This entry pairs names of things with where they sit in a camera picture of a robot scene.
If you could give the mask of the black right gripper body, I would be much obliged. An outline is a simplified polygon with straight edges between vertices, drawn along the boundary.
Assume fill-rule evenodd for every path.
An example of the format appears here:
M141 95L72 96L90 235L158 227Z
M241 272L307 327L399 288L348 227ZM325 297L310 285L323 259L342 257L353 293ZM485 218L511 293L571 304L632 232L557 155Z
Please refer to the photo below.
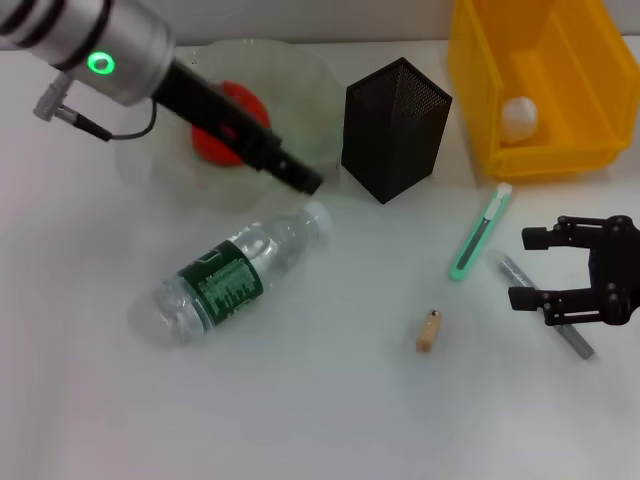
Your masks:
M605 220L590 248L589 275L601 322L628 323L639 308L639 229L630 217Z

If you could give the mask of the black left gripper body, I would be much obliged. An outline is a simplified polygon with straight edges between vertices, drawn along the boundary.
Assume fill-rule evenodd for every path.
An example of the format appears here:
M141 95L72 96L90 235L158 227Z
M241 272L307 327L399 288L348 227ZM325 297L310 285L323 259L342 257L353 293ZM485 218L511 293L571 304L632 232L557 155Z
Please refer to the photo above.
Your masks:
M249 89L232 81L210 84L177 60L153 99L191 125L196 153L214 165L247 165L242 140L271 132L266 107Z

